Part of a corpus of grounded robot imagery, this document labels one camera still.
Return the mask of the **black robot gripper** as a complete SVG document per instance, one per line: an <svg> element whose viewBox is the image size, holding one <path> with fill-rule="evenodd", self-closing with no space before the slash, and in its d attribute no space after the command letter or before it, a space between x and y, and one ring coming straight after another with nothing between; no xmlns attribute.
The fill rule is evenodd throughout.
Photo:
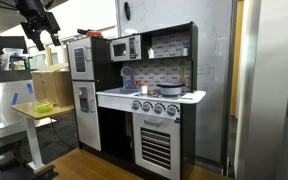
<svg viewBox="0 0 288 180"><path fill-rule="evenodd" d="M26 36L31 39L39 51L45 50L40 40L42 31L50 34L55 46L60 46L58 31L60 27L51 12L48 9L53 5L55 0L47 0L43 4L42 0L15 0L15 6L18 12L26 19L21 23Z"/></svg>

